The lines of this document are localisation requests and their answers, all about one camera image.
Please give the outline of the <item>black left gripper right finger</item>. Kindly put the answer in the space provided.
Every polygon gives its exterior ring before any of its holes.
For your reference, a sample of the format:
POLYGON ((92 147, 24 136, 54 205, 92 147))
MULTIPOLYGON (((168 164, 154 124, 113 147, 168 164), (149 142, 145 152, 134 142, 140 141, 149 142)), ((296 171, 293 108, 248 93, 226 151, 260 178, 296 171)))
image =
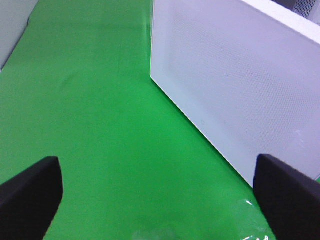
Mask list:
POLYGON ((275 238, 320 238, 320 184, 270 154, 259 154, 253 193, 275 238))

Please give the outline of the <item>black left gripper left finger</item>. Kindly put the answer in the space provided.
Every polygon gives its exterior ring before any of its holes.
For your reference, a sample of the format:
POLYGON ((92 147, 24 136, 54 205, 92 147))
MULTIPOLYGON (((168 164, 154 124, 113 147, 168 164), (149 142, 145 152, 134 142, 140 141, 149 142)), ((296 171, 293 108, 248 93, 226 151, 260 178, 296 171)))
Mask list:
POLYGON ((0 238, 42 240, 63 198, 58 157, 47 156, 0 185, 0 238))

